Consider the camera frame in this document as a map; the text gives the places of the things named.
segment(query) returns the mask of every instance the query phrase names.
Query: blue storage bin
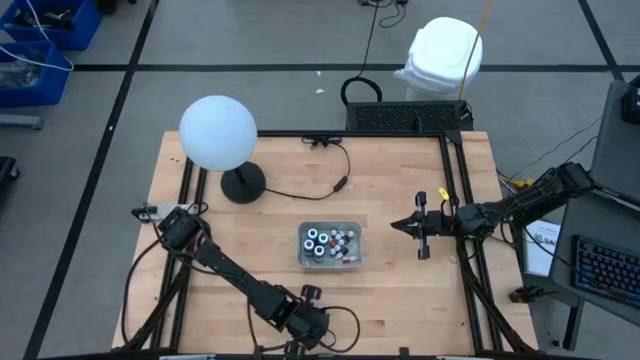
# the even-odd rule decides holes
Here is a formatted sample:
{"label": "blue storage bin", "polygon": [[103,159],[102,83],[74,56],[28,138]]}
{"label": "blue storage bin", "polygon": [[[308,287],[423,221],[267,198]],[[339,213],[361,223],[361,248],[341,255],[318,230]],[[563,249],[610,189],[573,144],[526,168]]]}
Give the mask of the blue storage bin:
{"label": "blue storage bin", "polygon": [[[64,56],[56,50],[51,41],[34,41],[26,43],[0,44],[7,51],[29,60],[33,53],[46,54],[45,64],[68,68],[70,65]],[[0,63],[20,61],[15,60],[0,51]],[[67,83],[68,71],[42,67],[38,81],[33,86],[0,88],[0,107],[54,105],[60,102],[60,97]]]}
{"label": "blue storage bin", "polygon": [[[93,38],[102,16],[93,4],[93,0],[31,0],[31,4],[38,9],[56,10],[60,12],[66,9],[76,10],[73,18],[73,30],[47,29],[44,31],[51,41],[56,43],[60,50],[86,50]],[[39,41],[44,40],[37,28],[18,27],[12,25],[18,10],[31,13],[26,0],[13,0],[7,11],[0,18],[0,30],[6,31],[15,41]]]}

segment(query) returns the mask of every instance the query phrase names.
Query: wooden table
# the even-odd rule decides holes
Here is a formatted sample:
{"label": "wooden table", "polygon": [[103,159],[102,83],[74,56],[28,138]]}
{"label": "wooden table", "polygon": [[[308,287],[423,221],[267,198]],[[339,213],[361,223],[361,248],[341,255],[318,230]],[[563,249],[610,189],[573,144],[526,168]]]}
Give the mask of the wooden table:
{"label": "wooden table", "polygon": [[[475,201],[500,199],[487,134],[463,133],[463,138]],[[349,183],[340,193],[322,201],[265,193],[252,204],[233,204],[221,192],[221,174],[209,172],[204,199],[210,210],[203,218],[211,224],[214,241],[258,279],[282,284],[294,293],[299,293],[304,284],[316,285],[323,289],[320,305],[353,309],[362,322],[362,336],[350,354],[397,354],[403,346],[414,355],[473,354],[454,239],[431,238],[431,258],[419,261],[418,242],[389,226],[411,214],[418,191],[427,192],[429,209],[439,208],[438,188],[445,187],[445,179],[438,140],[345,138],[343,145],[351,157]],[[461,193],[452,147],[450,154],[456,188]],[[183,159],[178,133],[165,133],[150,202],[176,202]],[[299,138],[261,137],[251,161],[264,170],[268,187],[306,196],[328,193],[346,171],[340,149],[312,150]],[[191,196],[196,178],[192,177]],[[364,266],[351,272],[302,270],[296,261],[297,228],[309,220],[358,221],[364,232]],[[136,256],[154,239],[152,228],[143,225]],[[515,252],[494,240],[487,240],[484,249],[498,308],[522,338],[537,348],[528,306],[508,299],[508,293],[522,285]],[[157,302],[166,256],[160,247],[154,249],[133,276],[127,314],[130,336]],[[245,306],[245,297],[224,280],[193,273],[180,351],[252,352]],[[484,344],[489,347],[484,311],[479,314]],[[261,345],[280,344],[287,339],[288,334],[279,334],[254,318]],[[170,329],[172,320],[173,307],[165,329]],[[348,314],[332,313],[330,328],[338,337],[337,348],[353,340],[355,326]],[[164,331],[163,344],[168,344],[169,332]],[[114,345],[121,343],[116,331]]]}

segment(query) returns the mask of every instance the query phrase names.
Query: gray floor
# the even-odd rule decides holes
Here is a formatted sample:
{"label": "gray floor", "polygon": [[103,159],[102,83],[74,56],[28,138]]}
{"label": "gray floor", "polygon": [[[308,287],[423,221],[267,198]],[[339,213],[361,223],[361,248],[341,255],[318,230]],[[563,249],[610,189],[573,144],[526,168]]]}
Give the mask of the gray floor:
{"label": "gray floor", "polygon": [[[0,0],[0,9],[8,2]],[[77,64],[127,64],[148,4],[122,2],[116,15],[103,20],[91,47],[68,56]],[[640,3],[589,4],[618,64],[640,64]],[[404,62],[415,31],[435,17],[477,26],[483,6],[472,0],[413,0],[400,25],[376,28],[370,62]],[[364,53],[372,11],[355,0],[162,0],[140,63],[355,64]],[[7,39],[0,33],[0,41]],[[489,65],[606,64],[574,0],[496,0],[483,41],[483,63]],[[59,105],[3,110],[46,121],[40,132],[0,129],[0,154],[18,158],[23,174],[0,212],[3,358],[23,356],[105,131],[115,131],[114,138],[40,356],[109,348],[139,229],[128,212],[147,197],[162,132],[177,128],[191,102],[210,94],[234,97],[252,111],[260,129],[342,129],[340,86],[354,74],[137,72],[118,126],[105,129],[123,75],[76,72]],[[385,100],[403,98],[405,87],[391,72],[367,76],[380,84]],[[498,167],[513,174],[597,119],[612,80],[610,72],[482,72],[468,100],[476,129],[489,132]],[[354,85],[349,97],[367,101],[373,94]],[[596,132],[594,127],[581,134],[521,176],[535,177],[564,161]],[[576,159],[588,167],[592,152],[589,146]],[[561,214],[551,217],[559,221]],[[531,308],[541,348],[563,353],[551,340],[562,337],[568,309],[551,299]],[[640,351],[638,338],[638,328],[588,306],[574,354],[632,358]]]}

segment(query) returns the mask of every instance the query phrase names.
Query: white paper sheet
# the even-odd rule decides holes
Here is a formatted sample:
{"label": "white paper sheet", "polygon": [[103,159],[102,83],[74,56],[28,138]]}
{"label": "white paper sheet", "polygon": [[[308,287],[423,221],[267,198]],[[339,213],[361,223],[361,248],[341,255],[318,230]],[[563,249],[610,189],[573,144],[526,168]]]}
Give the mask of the white paper sheet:
{"label": "white paper sheet", "polygon": [[[527,230],[536,238],[538,243],[552,254],[555,254],[558,235],[560,235],[560,225],[538,220],[529,224]],[[536,245],[528,234],[525,235],[525,272],[539,276],[549,276],[553,258]]]}

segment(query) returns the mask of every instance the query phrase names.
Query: computer keyboard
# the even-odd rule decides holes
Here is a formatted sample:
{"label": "computer keyboard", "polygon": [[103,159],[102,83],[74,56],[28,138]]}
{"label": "computer keyboard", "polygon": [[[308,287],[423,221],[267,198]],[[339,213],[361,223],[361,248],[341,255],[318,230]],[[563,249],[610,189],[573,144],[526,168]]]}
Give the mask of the computer keyboard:
{"label": "computer keyboard", "polygon": [[574,287],[640,308],[640,254],[573,237]]}
{"label": "computer keyboard", "polygon": [[473,130],[473,119],[464,101],[350,103],[349,130]]}

